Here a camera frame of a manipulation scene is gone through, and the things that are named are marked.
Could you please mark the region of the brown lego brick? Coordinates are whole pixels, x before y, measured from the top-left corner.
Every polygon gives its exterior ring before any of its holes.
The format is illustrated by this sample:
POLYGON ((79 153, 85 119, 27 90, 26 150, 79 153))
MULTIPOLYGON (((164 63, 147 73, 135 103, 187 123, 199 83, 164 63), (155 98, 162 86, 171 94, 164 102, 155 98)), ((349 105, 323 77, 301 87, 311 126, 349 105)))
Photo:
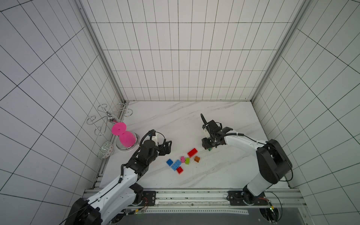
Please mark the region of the brown lego brick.
POLYGON ((199 158, 198 156, 195 156, 194 161, 196 161, 197 163, 199 163, 200 158, 199 158))

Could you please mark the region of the long red lego brick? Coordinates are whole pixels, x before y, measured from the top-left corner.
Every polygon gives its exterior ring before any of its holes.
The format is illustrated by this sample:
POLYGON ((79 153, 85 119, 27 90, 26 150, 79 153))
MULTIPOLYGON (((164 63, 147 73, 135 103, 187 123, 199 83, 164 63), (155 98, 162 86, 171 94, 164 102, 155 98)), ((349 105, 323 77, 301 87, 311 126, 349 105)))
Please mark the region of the long red lego brick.
POLYGON ((189 158, 192 158, 192 157, 195 156, 197 153, 198 153, 197 149, 194 148, 194 149, 192 149, 191 151, 189 151, 189 152, 187 153, 187 155, 188 155, 189 158))

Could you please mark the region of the small red lego brick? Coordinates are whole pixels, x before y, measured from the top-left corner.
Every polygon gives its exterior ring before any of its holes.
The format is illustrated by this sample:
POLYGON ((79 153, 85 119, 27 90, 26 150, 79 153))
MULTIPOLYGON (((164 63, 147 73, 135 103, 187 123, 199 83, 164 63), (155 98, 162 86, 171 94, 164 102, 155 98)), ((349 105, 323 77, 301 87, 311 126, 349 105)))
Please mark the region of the small red lego brick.
POLYGON ((178 168, 176 169, 176 171, 177 171, 178 174, 182 174, 182 173, 183 173, 182 167, 178 167, 178 168))

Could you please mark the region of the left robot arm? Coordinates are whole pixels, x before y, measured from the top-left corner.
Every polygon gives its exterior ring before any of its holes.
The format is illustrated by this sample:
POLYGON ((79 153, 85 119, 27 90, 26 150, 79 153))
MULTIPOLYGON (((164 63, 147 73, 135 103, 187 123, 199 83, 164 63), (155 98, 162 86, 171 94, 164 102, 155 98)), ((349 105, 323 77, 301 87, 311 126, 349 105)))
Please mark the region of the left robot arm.
POLYGON ((156 145, 152 139, 141 141, 130 160, 121 165, 121 173, 107 186, 88 199, 79 198, 61 224, 107 225, 128 206, 139 205, 143 187, 137 184, 158 156, 170 154, 172 141, 156 145))

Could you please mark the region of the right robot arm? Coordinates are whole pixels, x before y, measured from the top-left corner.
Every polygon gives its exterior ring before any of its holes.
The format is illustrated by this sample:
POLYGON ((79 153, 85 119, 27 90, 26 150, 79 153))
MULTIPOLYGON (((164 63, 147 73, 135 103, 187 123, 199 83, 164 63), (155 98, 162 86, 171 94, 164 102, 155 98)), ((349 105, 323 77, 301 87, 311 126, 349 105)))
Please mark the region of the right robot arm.
POLYGON ((256 199, 266 189, 282 181, 286 174, 292 172, 293 165, 278 141, 274 139, 259 141, 238 133, 230 127, 222 127, 221 123, 214 120, 206 121, 203 115, 201 118, 202 129, 206 135, 202 139, 204 149, 210 150, 220 145, 230 145, 256 157, 259 172, 240 194, 240 200, 245 205, 254 205, 256 199))

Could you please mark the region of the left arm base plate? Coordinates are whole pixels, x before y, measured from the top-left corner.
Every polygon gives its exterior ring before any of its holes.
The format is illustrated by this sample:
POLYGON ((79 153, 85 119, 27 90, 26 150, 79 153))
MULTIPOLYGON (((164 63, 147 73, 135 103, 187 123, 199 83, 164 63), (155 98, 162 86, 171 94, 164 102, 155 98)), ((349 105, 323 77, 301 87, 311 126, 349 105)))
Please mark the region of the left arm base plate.
POLYGON ((150 207, 155 205, 156 191, 144 191, 141 202, 138 204, 139 207, 150 207))

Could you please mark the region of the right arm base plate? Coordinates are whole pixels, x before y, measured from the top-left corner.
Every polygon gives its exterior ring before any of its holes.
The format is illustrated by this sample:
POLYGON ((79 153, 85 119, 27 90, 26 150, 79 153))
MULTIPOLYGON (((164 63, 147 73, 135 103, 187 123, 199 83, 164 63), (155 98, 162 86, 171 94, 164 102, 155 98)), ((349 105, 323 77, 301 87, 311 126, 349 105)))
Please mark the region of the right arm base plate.
POLYGON ((248 191, 233 190, 228 191, 227 201, 231 206, 266 206, 268 201, 265 199, 264 193, 254 196, 248 191))

